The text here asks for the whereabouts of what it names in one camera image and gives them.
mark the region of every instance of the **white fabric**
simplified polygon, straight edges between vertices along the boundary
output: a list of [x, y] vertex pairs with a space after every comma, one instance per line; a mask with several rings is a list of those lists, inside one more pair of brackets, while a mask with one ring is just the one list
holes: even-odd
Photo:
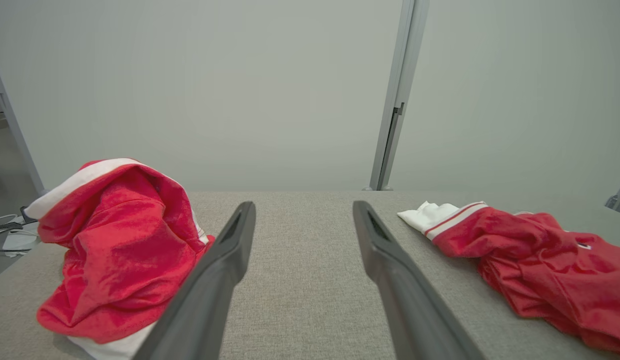
[[424, 202], [416, 210], [406, 210], [397, 215], [416, 230], [433, 240], [445, 230], [457, 225], [479, 209], [487, 208], [485, 202], [473, 202], [458, 208], [451, 203], [437, 205]]
[[[97, 178], [116, 170], [118, 167], [127, 166], [130, 164], [147, 167], [149, 169], [152, 169], [153, 171], [156, 171], [145, 164], [142, 164], [134, 159], [128, 159], [126, 157], [95, 162], [94, 164], [86, 166], [81, 170], [77, 171], [74, 175], [70, 176], [67, 180], [61, 183], [61, 185], [55, 187], [40, 198], [34, 200], [34, 202], [32, 202], [29, 207], [26, 207], [23, 211], [32, 219], [40, 219], [45, 216], [47, 212], [52, 210], [54, 205], [57, 205], [61, 200], [69, 196], [73, 191], [79, 189], [79, 187], [82, 187], [89, 182], [93, 182]], [[180, 187], [183, 187], [173, 178], [170, 178], [165, 174], [163, 174], [163, 176], [165, 176], [169, 180], [172, 180]], [[205, 235], [205, 231], [203, 231], [203, 229], [196, 222], [194, 210], [192, 210], [192, 219], [194, 220], [196, 232], [198, 232], [199, 241], [201, 241], [203, 244], [207, 244], [209, 240], [207, 239], [207, 235]]]
[[88, 337], [68, 336], [68, 339], [83, 348], [86, 353], [90, 354], [90, 356], [96, 360], [129, 360], [141, 347], [145, 338], [150, 335], [150, 331], [152, 331], [154, 324], [156, 324], [156, 322], [142, 328], [132, 335], [105, 344], [97, 344]]

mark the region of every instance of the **gray table surface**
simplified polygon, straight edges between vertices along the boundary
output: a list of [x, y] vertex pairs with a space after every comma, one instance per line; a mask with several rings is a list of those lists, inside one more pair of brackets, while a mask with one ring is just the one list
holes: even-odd
[[[509, 212], [549, 212], [564, 228], [620, 246], [620, 214], [574, 198], [503, 193], [352, 191], [191, 193], [200, 225], [218, 234], [251, 200], [257, 225], [248, 272], [236, 287], [223, 359], [391, 359], [392, 339], [378, 290], [363, 270], [352, 202], [368, 201], [489, 359], [617, 358], [584, 346], [540, 319], [521, 319], [481, 280], [475, 262], [442, 255], [396, 212], [424, 201], [486, 201]], [[38, 306], [61, 281], [64, 249], [40, 244], [0, 275], [0, 359], [88, 359], [41, 328]]]

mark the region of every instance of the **white stripe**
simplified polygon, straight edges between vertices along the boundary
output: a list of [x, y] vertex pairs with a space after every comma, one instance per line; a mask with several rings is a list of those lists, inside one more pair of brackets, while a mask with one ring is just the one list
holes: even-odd
[[[60, 201], [66, 198], [66, 196], [69, 196], [73, 191], [76, 191], [77, 189], [79, 189], [79, 187], [82, 187], [83, 185], [87, 183], [93, 182], [97, 178], [107, 173], [110, 173], [111, 171], [116, 170], [118, 167], [126, 166], [129, 164], [147, 167], [148, 169], [152, 169], [153, 171], [156, 171], [153, 168], [145, 164], [142, 164], [133, 159], [128, 159], [126, 157], [99, 161], [94, 164], [91, 164], [90, 166], [86, 166], [82, 168], [81, 170], [77, 171], [74, 175], [70, 176], [63, 183], [61, 183], [61, 185], [55, 187], [54, 189], [52, 189], [52, 191], [34, 200], [34, 202], [32, 202], [31, 205], [29, 205], [29, 207], [26, 207], [24, 209], [24, 212], [32, 219], [40, 219], [43, 216], [45, 216], [47, 212], [52, 210], [52, 208], [55, 205], [57, 205]], [[181, 186], [181, 184], [179, 184], [173, 178], [170, 178], [169, 176], [165, 174], [162, 174], [162, 175], [168, 178], [169, 180], [175, 182], [177, 185], [179, 185], [183, 189], [183, 186]], [[209, 240], [207, 239], [207, 236], [205, 235], [205, 232], [203, 231], [203, 229], [196, 222], [196, 216], [194, 214], [194, 210], [192, 209], [192, 204], [190, 204], [190, 209], [192, 210], [192, 220], [194, 221], [194, 225], [196, 227], [198, 239], [203, 244], [207, 244]]]
[[481, 201], [481, 202], [474, 202], [474, 203], [470, 203], [468, 205], [465, 205], [464, 207], [462, 207], [461, 209], [457, 210], [456, 212], [454, 212], [453, 214], [451, 214], [450, 216], [448, 216], [447, 218], [443, 219], [442, 221], [440, 221], [439, 224], [444, 223], [445, 221], [447, 221], [447, 219], [451, 219], [453, 217], [456, 216], [456, 214], [460, 214], [458, 216], [456, 216], [454, 219], [451, 219], [450, 221], [447, 221], [446, 223], [444, 223], [443, 225], [436, 227], [433, 226], [431, 227], [431, 229], [435, 228], [434, 230], [431, 230], [428, 233], [428, 239], [430, 240], [434, 240], [435, 237], [437, 237], [437, 235], [439, 235], [440, 233], [444, 232], [445, 230], [448, 230], [449, 228], [456, 226], [458, 224], [460, 224], [463, 220], [467, 219], [470, 215], [474, 214], [475, 212], [477, 212], [480, 209], [483, 208], [487, 208], [488, 205]]

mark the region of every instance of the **gray floor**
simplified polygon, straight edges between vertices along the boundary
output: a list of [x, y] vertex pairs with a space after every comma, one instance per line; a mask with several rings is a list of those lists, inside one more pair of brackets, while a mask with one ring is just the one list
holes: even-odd
[[[18, 214], [20, 207], [36, 198], [34, 184], [10, 129], [0, 128], [0, 216]], [[0, 235], [0, 248], [4, 240], [5, 236]], [[0, 253], [0, 273], [19, 258]]]

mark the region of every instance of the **red cloth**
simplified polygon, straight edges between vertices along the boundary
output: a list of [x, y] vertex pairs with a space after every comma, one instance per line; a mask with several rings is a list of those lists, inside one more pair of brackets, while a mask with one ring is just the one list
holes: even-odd
[[214, 241], [177, 182], [131, 159], [88, 162], [25, 211], [43, 242], [68, 248], [36, 318], [98, 344], [157, 321]]
[[481, 258], [479, 274], [517, 314], [620, 353], [620, 247], [562, 230], [545, 213], [467, 212], [434, 237], [445, 255]]

